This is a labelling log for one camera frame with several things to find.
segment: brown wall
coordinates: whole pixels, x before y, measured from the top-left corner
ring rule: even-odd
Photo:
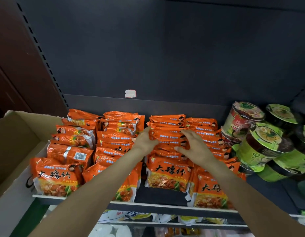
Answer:
[[[27,28],[15,0],[0,0],[0,69],[22,103],[14,110],[65,116],[67,108]]]

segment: cardboard box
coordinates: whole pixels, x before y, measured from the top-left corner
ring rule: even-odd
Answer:
[[[29,159],[46,150],[61,124],[61,117],[23,111],[0,119],[0,236],[12,233],[33,202]]]

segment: person's right arm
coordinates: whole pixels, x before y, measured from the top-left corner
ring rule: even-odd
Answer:
[[[189,140],[190,150],[182,147],[175,149],[214,176],[255,237],[305,237],[303,225],[217,160],[198,134],[194,131],[181,132]]]

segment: person's right hand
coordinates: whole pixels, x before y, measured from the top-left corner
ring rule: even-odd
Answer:
[[[174,147],[174,149],[185,156],[187,156],[193,163],[204,166],[210,161],[215,161],[211,151],[208,149],[202,137],[194,131],[181,130],[190,143],[190,150],[183,149],[182,147]]]

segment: person's left hand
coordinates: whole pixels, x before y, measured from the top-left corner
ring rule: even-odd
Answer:
[[[158,140],[149,139],[149,130],[151,127],[146,127],[143,132],[141,132],[136,140],[133,148],[131,150],[138,150],[141,152],[142,156],[148,155],[153,148],[159,144]]]

